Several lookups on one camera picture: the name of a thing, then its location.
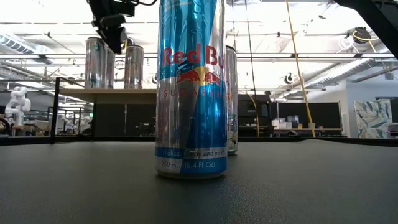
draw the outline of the can bottom rim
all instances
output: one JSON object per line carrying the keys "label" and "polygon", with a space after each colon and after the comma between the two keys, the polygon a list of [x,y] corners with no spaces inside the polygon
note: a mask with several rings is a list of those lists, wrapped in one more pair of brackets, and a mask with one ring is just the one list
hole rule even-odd
{"label": "can bottom rim", "polygon": [[221,177],[224,175],[224,172],[219,172],[219,173],[215,173],[215,174],[191,175],[191,174],[167,174],[167,173],[158,171],[157,175],[160,175],[160,176],[166,177],[166,178],[172,178],[172,179],[204,180],[204,179],[212,179],[212,178]]}

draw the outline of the white wall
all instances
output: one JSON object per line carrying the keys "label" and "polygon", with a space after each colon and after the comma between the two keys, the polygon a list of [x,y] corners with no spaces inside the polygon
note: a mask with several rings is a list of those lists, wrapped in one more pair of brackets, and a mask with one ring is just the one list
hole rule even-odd
{"label": "white wall", "polygon": [[385,80],[384,75],[359,83],[351,82],[351,80],[374,72],[375,70],[364,71],[347,79],[347,102],[351,138],[358,138],[354,101],[374,101],[376,97],[398,97],[398,80]]}
{"label": "white wall", "polygon": [[326,91],[322,92],[309,92],[309,103],[339,103],[340,102],[340,115],[343,127],[343,134],[349,136],[349,116],[347,104],[346,81],[338,82],[337,86],[326,86]]}

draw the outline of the dark gray table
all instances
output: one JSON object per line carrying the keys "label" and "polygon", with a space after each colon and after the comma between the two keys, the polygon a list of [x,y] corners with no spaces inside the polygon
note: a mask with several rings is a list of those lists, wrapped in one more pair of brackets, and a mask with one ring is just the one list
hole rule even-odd
{"label": "dark gray table", "polygon": [[0,147],[0,223],[398,223],[398,149],[240,143],[225,177],[157,177],[154,143]]}

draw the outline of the wooden shelf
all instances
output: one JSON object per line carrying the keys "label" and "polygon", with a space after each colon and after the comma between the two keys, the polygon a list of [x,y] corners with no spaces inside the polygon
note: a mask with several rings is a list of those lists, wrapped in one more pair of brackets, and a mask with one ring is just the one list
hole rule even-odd
{"label": "wooden shelf", "polygon": [[155,89],[61,89],[60,94],[100,104],[156,104]]}

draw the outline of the yellow cable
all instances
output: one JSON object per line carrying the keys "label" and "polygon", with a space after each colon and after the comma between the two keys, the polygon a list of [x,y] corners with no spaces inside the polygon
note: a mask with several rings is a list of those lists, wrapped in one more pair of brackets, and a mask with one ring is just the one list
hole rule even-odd
{"label": "yellow cable", "polygon": [[376,48],[374,48],[374,45],[373,45],[373,43],[369,40],[369,44],[371,45],[371,47],[372,47],[372,49],[373,49],[373,51],[374,51],[374,53],[377,53],[377,50],[376,50]]}
{"label": "yellow cable", "polygon": [[357,36],[355,36],[355,34],[356,34],[357,32],[358,32],[358,31],[355,31],[355,32],[353,33],[353,36],[354,36],[355,38],[357,38],[358,40],[363,40],[363,41],[374,41],[374,40],[378,40],[378,39],[379,39],[379,38],[365,39],[365,38],[357,37]]}
{"label": "yellow cable", "polygon": [[248,94],[248,96],[250,97],[251,101],[253,101],[254,103],[254,111],[256,112],[256,116],[257,116],[257,138],[260,137],[260,130],[259,130],[259,116],[257,114],[257,106],[256,106],[256,102],[254,102],[253,97],[251,97],[251,95]]}
{"label": "yellow cable", "polygon": [[290,33],[292,34],[292,42],[293,42],[293,48],[294,48],[294,57],[296,58],[298,77],[300,78],[300,85],[301,85],[301,88],[303,90],[303,95],[304,95],[304,100],[305,100],[305,107],[307,109],[308,119],[310,120],[310,125],[311,125],[311,130],[312,130],[312,137],[316,138],[315,127],[313,126],[313,123],[312,123],[312,117],[311,117],[311,112],[310,112],[310,106],[308,105],[307,94],[304,91],[304,82],[303,82],[303,78],[302,78],[301,72],[300,72],[299,58],[297,57],[297,49],[296,49],[296,43],[294,41],[292,19],[290,18],[289,2],[288,2],[288,0],[285,0],[285,1],[286,1],[287,14],[289,16]]}

